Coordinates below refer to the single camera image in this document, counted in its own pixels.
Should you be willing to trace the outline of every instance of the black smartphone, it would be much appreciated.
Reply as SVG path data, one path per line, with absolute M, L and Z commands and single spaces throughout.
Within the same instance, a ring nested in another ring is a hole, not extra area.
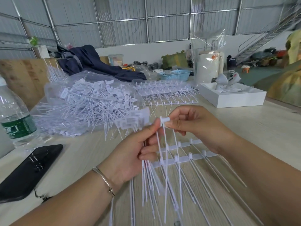
M 19 201 L 27 197 L 62 149 L 62 144 L 36 148 L 0 184 L 0 203 Z

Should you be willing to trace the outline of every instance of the basket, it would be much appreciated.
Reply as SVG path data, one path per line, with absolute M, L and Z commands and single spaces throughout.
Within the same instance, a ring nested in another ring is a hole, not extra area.
M 158 73 L 160 75 L 161 80 L 168 80 L 168 79 L 178 79 L 182 81 L 187 81 L 190 75 L 189 70 L 172 70 L 171 74 L 164 74 L 164 72 Z

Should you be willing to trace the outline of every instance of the green floor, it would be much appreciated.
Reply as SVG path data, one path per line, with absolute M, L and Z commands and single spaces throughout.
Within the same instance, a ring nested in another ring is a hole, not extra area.
M 242 73 L 241 68 L 237 68 L 235 70 L 235 72 L 238 72 L 241 77 L 240 82 L 247 86 L 252 86 L 260 79 L 276 74 L 280 71 L 283 71 L 283 69 L 277 67 L 251 67 L 249 73 Z

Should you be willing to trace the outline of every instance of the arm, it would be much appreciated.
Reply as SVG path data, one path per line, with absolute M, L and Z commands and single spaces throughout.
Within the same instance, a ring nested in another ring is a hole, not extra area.
M 116 194 L 122 184 L 142 170 L 141 160 L 157 159 L 156 131 L 160 120 L 142 131 L 126 137 L 98 165 Z M 11 226 L 82 226 L 94 225 L 112 199 L 102 177 L 89 171 L 65 190 L 38 206 Z
M 224 156 L 280 224 L 301 222 L 301 171 L 233 133 L 202 106 L 179 106 L 165 125 Z

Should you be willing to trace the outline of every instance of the table surface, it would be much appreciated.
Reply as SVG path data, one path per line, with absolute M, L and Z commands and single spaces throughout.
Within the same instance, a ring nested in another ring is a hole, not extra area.
M 301 170 L 301 138 L 300 138 L 300 114 L 291 109 L 265 101 L 263 106 L 236 107 L 236 108 L 215 108 L 203 97 L 198 95 L 199 104 L 206 107 L 220 121 L 232 129 L 243 138 L 253 142 L 260 148 L 287 162 L 293 167 Z M 158 106 L 155 115 L 166 116 L 170 110 L 170 105 Z M 167 139 L 170 145 L 173 143 L 171 132 L 168 131 Z M 76 138 L 55 137 L 47 145 L 63 144 L 64 149 L 54 162 L 52 167 L 37 185 L 37 194 L 48 194 L 53 196 L 67 186 L 75 182 L 91 168 L 103 161 L 115 146 L 121 141 L 117 132 L 114 139 L 104 140 L 104 132 L 93 132 L 84 134 Z M 178 140 L 187 142 L 189 138 L 194 138 L 190 133 L 186 137 L 177 135 Z M 187 147 L 186 152 L 195 153 L 195 149 Z M 2 182 L 28 155 L 18 149 L 13 150 L 0 160 L 0 182 Z M 210 158 L 212 163 L 222 172 L 223 176 L 234 187 L 238 194 L 261 218 L 265 225 L 273 225 L 269 213 L 261 206 L 260 200 L 246 187 L 244 187 L 229 170 L 226 164 L 218 157 Z M 259 225 L 258 221 L 244 207 L 241 201 L 233 192 L 228 193 L 221 185 L 220 181 L 213 174 L 206 162 L 201 159 L 196 161 L 203 175 L 209 182 L 217 199 L 220 201 L 225 212 L 231 219 L 233 225 Z M 229 225 L 221 209 L 214 200 L 211 200 L 206 194 L 199 178 L 192 169 L 189 162 L 181 164 L 195 195 L 198 197 L 204 212 L 211 225 Z M 177 195 L 178 173 L 174 165 L 169 167 L 169 176 L 173 188 Z M 142 185 L 141 175 L 134 179 L 135 189 L 135 209 L 137 225 L 160 225 L 158 215 L 153 219 L 151 204 L 148 201 L 141 207 Z M 156 195 L 161 219 L 164 216 L 164 198 Z M 183 188 L 183 215 L 182 220 L 185 225 L 207 225 L 200 209 L 195 205 L 187 190 Z M 41 199 L 36 198 L 34 192 L 21 201 L 0 204 L 0 225 L 7 226 L 41 204 Z M 173 225 L 177 216 L 169 201 L 167 204 L 167 225 Z M 99 219 L 96 225 L 108 225 L 108 211 Z M 115 198 L 114 202 L 114 224 L 131 225 L 130 220 L 130 198 L 129 184 L 123 186 L 122 190 Z

